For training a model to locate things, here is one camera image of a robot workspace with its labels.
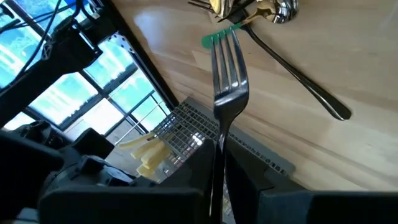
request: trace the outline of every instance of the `fork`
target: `fork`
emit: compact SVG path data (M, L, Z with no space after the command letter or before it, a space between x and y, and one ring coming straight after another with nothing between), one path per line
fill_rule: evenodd
M228 137L229 127L231 123L246 107L249 101L249 82L244 64L243 55L239 46L238 38L235 31L231 30L233 46L236 54L236 61L239 67L239 77L236 72L235 62L229 46L228 36L224 31L223 38L218 34L218 38L212 38L211 48L211 64L213 70L214 85L214 117L220 123L218 133L218 141L216 144L215 161L213 164L213 196L211 198L211 215L212 223L222 222L222 201L224 186L224 166L225 166L225 148L226 138ZM222 39L225 40L226 54L228 57L229 76L226 68L226 60ZM219 48L219 57L216 55L216 45ZM220 61L220 71L218 72L218 62Z

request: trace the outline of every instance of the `black cable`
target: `black cable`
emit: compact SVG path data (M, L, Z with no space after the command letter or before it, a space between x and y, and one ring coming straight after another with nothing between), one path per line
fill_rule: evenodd
M40 48L41 48L41 46L42 46L42 44L43 44L43 42L44 42L44 39L45 39L45 37L47 36L47 34L48 34L49 30L50 30L50 27L51 27L51 25L52 25L52 22L54 21L55 15L57 14L57 11L58 11L58 8L60 7L60 4L61 4L61 0L58 0L57 5L55 6L55 9L54 9L54 11L53 11L53 13L52 13L51 19L50 19L49 23L47 24L47 27L46 27L45 30L44 30L44 33L43 33L43 35L42 35L42 38L40 39L40 42L37 44L35 51L34 51L33 54L30 56L30 58L28 59L28 61L26 61L25 65L21 68L21 70L19 71L18 75L15 77L14 80L17 80L17 79L19 79L21 76L23 76L23 74L24 74L26 68L30 65L30 63L32 63L33 59L34 59L35 56L37 55L37 52L39 52L39 50L40 50Z
M67 5L67 6L63 6L62 8L60 8L60 9L57 11L57 13L66 11L66 10L70 9L71 7L73 7L75 4L76 4L76 3L74 2L74 3L71 3L71 4ZM36 20L36 19L38 19L38 18L40 18L40 17L46 16L45 18L39 19L39 20L37 20L37 21L34 21L33 23L34 23L34 24L37 24L37 23L46 21L47 19L50 19L52 13L54 13L54 11L52 11L52 12L47 12L47 13L41 14L41 15L39 15L39 16L33 17L32 20L34 21L34 20ZM15 24L15 25L13 25L13 26L3 27L3 30L0 30L0 34L1 34L2 32L7 31L7 30L19 29L19 28L27 27L27 26L29 26L29 24L28 24L27 22L20 22L19 24Z
M81 7L81 11L83 12L83 14L87 17L87 19L89 19L91 22L95 22L94 17L92 17L87 10L85 9L85 6L83 5L83 0L76 0L76 3L80 5Z
M79 15L81 6L83 5L83 3L80 4L80 1L82 1L82 0L76 0L76 2L75 2L76 8L75 8L75 12L73 12L73 14L72 14L73 18L76 18L76 16Z

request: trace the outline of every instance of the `wooden surface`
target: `wooden surface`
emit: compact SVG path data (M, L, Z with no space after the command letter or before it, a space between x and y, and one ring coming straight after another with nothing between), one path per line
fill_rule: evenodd
M178 100L213 104L202 36L230 25L180 0L113 0ZM254 31L353 112L332 118L243 31L250 100L235 125L295 164L294 180L320 190L398 189L398 2L300 0L287 24Z

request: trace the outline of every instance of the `spoon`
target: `spoon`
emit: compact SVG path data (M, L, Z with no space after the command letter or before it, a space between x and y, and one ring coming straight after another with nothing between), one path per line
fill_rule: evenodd
M299 0L260 0L260 2L273 4L272 8L276 13L266 17L273 23L282 24L291 21L299 11Z
M268 16L272 16L272 18L274 18L275 15L275 7L274 4L269 2L269 1L260 1L258 2L257 5L257 9L256 11L251 14L250 16L248 16L245 20L243 20L242 22L239 22L237 24L234 24L226 29L223 29L215 34L210 34L210 35L206 35L204 37L202 37L201 39L201 45L202 47L206 48L206 49L210 49L212 46L212 39L214 39L214 41L218 41L218 38L224 38L225 36L227 36L228 34L230 34L232 32L232 30L236 30L238 28L240 28L243 25L246 25L250 22L252 22L253 20L257 19L258 17L264 17L267 19Z

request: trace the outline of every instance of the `wire rack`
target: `wire rack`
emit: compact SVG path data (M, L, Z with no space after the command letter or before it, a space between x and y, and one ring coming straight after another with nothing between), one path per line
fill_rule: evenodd
M176 171L186 159L188 159L200 147L205 139L217 138L218 123L201 113L195 108L194 103L187 100L176 107L153 132L161 138L172 149L172 153L164 161L167 168L164 172L170 176ZM288 176L289 172L278 166L270 158L261 154L240 138L229 133L229 137L236 141L241 147L253 153L263 160L278 173ZM234 223L228 189L224 181L223 220L226 223Z

